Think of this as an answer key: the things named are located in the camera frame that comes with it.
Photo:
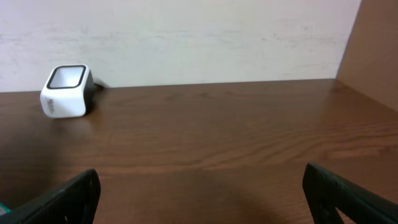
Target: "white cube device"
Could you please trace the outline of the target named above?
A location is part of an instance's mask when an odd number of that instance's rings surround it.
[[[41,94],[50,118],[83,116],[91,109],[94,81],[87,65],[61,65],[52,70]]]

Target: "wood grain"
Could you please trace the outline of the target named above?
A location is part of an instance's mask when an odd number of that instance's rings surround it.
[[[398,110],[398,5],[363,0],[338,79]]]
[[[335,80],[115,88],[82,118],[0,94],[0,201],[15,208],[88,168],[95,223],[311,223],[317,162],[398,202],[398,115]]]

